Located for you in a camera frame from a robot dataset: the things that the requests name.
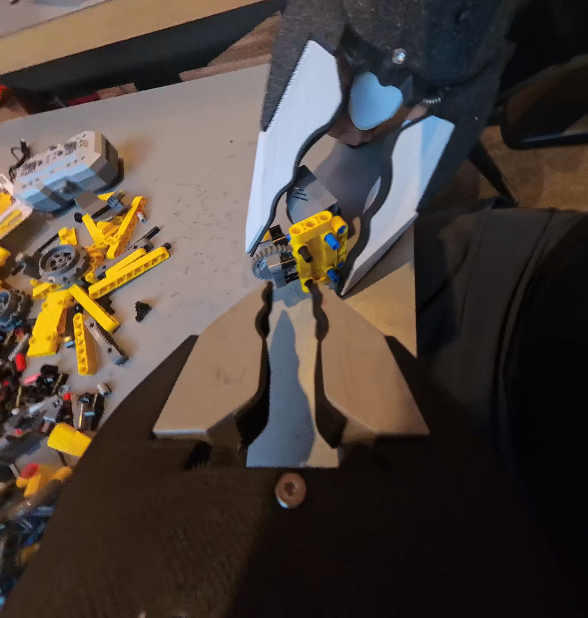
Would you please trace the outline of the person's dark clothing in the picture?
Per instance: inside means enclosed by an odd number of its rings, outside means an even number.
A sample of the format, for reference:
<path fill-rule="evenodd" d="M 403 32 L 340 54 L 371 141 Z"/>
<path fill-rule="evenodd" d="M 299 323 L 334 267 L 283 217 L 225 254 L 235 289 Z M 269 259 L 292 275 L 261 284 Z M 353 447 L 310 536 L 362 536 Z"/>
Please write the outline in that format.
<path fill-rule="evenodd" d="M 588 212 L 432 208 L 414 256 L 418 357 L 493 446 L 588 617 Z"/>

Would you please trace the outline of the grey gear rack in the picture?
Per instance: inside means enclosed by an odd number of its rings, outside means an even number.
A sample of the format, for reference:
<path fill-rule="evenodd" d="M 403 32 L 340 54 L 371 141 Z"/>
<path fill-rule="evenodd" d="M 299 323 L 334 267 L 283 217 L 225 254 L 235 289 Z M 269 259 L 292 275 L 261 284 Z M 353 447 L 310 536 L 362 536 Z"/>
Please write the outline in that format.
<path fill-rule="evenodd" d="M 126 352 L 96 321 L 86 321 L 86 326 L 109 362 L 116 366 L 122 366 L 128 361 Z"/>

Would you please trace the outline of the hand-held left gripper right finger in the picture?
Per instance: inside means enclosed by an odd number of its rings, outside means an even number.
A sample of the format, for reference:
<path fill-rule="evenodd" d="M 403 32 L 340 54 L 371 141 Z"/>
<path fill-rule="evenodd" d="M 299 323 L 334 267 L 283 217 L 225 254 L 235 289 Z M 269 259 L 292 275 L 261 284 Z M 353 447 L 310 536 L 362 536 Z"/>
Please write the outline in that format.
<path fill-rule="evenodd" d="M 315 318 L 315 424 L 330 447 L 429 436 L 385 335 L 331 289 L 310 284 Z"/>

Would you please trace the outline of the pile of small dark pieces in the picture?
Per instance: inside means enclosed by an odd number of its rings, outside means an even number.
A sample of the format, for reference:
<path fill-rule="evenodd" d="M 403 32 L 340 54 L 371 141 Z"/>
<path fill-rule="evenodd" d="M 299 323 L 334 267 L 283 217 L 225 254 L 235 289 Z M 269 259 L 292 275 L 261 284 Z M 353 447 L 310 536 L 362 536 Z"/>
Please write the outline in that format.
<path fill-rule="evenodd" d="M 36 555 L 61 490 L 80 458 L 47 446 L 57 423 L 93 438 L 107 384 L 77 395 L 68 374 L 42 365 L 28 375 L 29 331 L 0 336 L 0 611 Z"/>

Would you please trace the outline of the yellow curved panel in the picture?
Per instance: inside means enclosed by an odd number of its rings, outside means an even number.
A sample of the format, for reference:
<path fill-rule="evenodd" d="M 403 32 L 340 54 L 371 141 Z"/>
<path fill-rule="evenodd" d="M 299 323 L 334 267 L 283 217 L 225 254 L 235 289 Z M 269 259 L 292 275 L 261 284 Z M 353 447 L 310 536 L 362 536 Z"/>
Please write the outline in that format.
<path fill-rule="evenodd" d="M 47 439 L 47 446 L 62 454 L 81 458 L 88 450 L 92 438 L 66 423 L 57 423 Z"/>

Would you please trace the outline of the black office chair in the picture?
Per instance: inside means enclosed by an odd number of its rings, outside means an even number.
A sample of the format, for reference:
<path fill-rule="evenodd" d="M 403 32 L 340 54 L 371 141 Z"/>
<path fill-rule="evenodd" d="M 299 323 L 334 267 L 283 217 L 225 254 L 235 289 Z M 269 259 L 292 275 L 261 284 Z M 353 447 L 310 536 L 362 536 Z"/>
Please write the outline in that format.
<path fill-rule="evenodd" d="M 469 164 L 483 197 L 588 211 L 588 53 L 509 90 Z"/>

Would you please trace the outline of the yellow grey gear brick assembly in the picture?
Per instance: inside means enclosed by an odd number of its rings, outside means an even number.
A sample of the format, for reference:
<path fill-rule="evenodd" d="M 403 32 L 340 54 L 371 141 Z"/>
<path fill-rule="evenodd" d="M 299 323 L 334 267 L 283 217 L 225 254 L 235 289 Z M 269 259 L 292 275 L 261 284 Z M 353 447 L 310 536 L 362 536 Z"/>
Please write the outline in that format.
<path fill-rule="evenodd" d="M 299 166 L 286 195 L 289 227 L 268 229 L 251 257 L 254 277 L 284 287 L 298 281 L 335 289 L 340 283 L 348 247 L 348 224 L 337 199 L 306 166 Z"/>

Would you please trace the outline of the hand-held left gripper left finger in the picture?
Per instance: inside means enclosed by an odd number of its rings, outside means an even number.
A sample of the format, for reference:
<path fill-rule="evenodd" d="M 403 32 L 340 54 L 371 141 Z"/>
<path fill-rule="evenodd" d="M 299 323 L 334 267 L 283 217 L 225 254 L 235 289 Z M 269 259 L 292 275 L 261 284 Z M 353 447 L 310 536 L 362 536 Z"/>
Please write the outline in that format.
<path fill-rule="evenodd" d="M 218 449 L 246 449 L 257 439 L 268 421 L 271 309 L 265 283 L 197 337 L 152 429 L 156 438 Z"/>

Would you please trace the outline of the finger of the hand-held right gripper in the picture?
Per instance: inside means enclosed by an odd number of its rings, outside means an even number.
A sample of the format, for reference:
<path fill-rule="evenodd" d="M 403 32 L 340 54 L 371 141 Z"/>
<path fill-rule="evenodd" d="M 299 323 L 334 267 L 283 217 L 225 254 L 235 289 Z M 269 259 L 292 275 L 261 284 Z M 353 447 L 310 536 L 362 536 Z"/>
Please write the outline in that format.
<path fill-rule="evenodd" d="M 319 42 L 306 42 L 275 113 L 260 131 L 246 220 L 246 252 L 253 255 L 271 227 L 299 163 L 343 109 L 338 61 Z"/>
<path fill-rule="evenodd" d="M 417 210 L 454 131 L 435 115 L 387 138 L 380 177 L 367 198 L 360 234 L 342 276 L 347 294 L 375 266 L 417 217 Z"/>

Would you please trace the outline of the grey toothed wheel hub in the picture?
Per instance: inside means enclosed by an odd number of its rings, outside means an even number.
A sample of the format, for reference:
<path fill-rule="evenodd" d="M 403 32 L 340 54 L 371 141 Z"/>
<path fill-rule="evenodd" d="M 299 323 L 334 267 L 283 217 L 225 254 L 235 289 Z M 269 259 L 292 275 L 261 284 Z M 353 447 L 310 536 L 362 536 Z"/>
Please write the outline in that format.
<path fill-rule="evenodd" d="M 69 287 L 79 284 L 90 266 L 86 249 L 77 245 L 58 245 L 45 253 L 19 253 L 15 258 L 19 272 L 41 282 Z"/>
<path fill-rule="evenodd" d="M 0 291 L 0 331 L 8 331 L 25 323 L 33 307 L 33 298 L 19 290 Z"/>

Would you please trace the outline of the yellow rounded panel brick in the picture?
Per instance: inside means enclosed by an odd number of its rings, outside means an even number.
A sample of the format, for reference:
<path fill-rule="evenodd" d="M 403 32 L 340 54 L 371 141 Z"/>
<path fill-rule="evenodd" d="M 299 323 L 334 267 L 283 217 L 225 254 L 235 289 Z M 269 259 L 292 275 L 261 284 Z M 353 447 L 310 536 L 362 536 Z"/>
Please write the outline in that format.
<path fill-rule="evenodd" d="M 29 339 L 28 358 L 36 359 L 57 354 L 66 329 L 66 313 L 73 300 L 68 289 L 51 292 L 46 297 Z"/>

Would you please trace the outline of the grey curved panel brick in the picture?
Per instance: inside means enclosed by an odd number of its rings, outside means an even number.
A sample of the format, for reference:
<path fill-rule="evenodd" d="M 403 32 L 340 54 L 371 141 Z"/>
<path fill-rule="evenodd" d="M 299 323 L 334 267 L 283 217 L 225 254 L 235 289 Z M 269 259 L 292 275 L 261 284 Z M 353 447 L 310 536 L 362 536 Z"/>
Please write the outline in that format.
<path fill-rule="evenodd" d="M 81 221 L 85 215 L 93 220 L 110 220 L 120 212 L 119 205 L 111 205 L 110 199 L 114 192 L 96 194 L 92 191 L 84 191 L 75 200 L 76 212 L 74 219 Z"/>

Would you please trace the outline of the grey battery hub brick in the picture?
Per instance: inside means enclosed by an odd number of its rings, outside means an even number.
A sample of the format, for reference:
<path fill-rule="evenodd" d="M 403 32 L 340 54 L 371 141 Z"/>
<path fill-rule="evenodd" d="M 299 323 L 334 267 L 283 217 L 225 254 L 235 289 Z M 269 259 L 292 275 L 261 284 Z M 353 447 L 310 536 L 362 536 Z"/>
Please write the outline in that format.
<path fill-rule="evenodd" d="M 25 160 L 12 181 L 13 196 L 35 211 L 53 213 L 86 191 L 114 187 L 122 170 L 116 147 L 104 134 L 86 130 Z"/>

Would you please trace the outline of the person's right hand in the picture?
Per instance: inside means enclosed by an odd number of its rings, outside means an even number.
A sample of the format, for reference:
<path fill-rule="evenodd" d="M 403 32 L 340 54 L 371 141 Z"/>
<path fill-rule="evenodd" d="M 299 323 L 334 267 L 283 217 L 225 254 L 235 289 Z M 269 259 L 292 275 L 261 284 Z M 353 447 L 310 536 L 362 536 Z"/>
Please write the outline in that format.
<path fill-rule="evenodd" d="M 352 148 L 359 148 L 366 143 L 380 140 L 384 135 L 391 133 L 399 127 L 399 122 L 391 119 L 376 127 L 363 130 L 354 125 L 349 115 L 342 114 L 333 125 L 331 125 L 328 135 L 336 139 L 339 143 Z"/>

